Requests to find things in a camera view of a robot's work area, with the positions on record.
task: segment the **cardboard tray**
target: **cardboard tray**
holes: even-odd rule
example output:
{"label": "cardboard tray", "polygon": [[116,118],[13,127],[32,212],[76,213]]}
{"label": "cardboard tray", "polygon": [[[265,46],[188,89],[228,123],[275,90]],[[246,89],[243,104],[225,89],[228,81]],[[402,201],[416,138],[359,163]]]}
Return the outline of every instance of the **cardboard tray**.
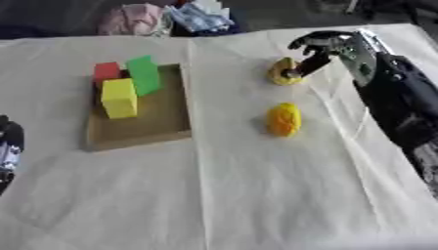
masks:
{"label": "cardboard tray", "polygon": [[179,64],[158,67],[161,89],[139,98],[138,117],[110,120],[100,102],[88,117],[87,148],[123,148],[188,138],[192,135]]}

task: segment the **yellow object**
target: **yellow object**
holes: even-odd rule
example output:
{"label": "yellow object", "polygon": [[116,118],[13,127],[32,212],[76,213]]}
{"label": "yellow object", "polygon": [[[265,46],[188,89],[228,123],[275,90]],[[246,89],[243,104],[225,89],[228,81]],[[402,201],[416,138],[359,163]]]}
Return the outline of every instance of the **yellow object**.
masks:
{"label": "yellow object", "polygon": [[279,104],[268,111],[267,122],[272,134],[287,137],[300,129],[301,112],[295,104]]}
{"label": "yellow object", "polygon": [[132,79],[104,81],[101,101],[110,119],[137,116],[137,95]]}
{"label": "yellow object", "polygon": [[282,75],[285,69],[295,69],[297,67],[297,62],[292,58],[283,58],[276,62],[271,69],[268,71],[268,77],[275,83],[279,85],[290,85],[301,82],[302,78],[297,77],[284,77]]}

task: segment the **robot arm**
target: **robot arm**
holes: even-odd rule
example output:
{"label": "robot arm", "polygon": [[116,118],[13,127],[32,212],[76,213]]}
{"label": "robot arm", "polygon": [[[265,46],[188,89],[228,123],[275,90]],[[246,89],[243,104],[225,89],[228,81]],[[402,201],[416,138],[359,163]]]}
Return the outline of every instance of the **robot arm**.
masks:
{"label": "robot arm", "polygon": [[15,177],[15,170],[24,150],[22,126],[0,115],[0,195]]}
{"label": "robot arm", "polygon": [[307,46],[294,73],[306,76],[338,56],[370,114],[399,146],[438,196],[438,90],[413,63],[394,53],[372,32],[317,31],[294,40]]}

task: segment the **white paper sheet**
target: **white paper sheet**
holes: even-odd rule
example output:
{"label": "white paper sheet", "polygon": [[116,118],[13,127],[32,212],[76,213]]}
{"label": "white paper sheet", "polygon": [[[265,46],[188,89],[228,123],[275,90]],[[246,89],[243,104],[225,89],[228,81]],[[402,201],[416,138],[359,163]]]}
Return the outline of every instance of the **white paper sheet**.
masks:
{"label": "white paper sheet", "polygon": [[[438,53],[421,30],[370,29],[438,82]],[[286,45],[311,30],[0,43],[0,110],[27,142],[0,198],[2,249],[438,246],[438,203],[340,62],[296,86],[266,79],[281,57],[302,59]],[[194,138],[82,151],[93,64],[144,54],[182,64]],[[292,138],[264,129],[281,102],[302,111]]]}

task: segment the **crumpled fabric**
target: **crumpled fabric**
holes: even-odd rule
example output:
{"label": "crumpled fabric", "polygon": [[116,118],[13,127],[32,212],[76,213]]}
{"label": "crumpled fabric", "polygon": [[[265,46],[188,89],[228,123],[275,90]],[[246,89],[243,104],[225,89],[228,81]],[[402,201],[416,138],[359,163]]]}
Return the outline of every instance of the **crumpled fabric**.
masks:
{"label": "crumpled fabric", "polygon": [[216,31],[218,29],[228,29],[235,23],[221,15],[209,15],[200,9],[196,4],[187,3],[180,9],[173,6],[166,6],[165,10],[173,20],[184,26],[190,32],[204,30]]}
{"label": "crumpled fabric", "polygon": [[100,35],[169,35],[171,19],[152,4],[124,5],[112,10],[99,26]]}

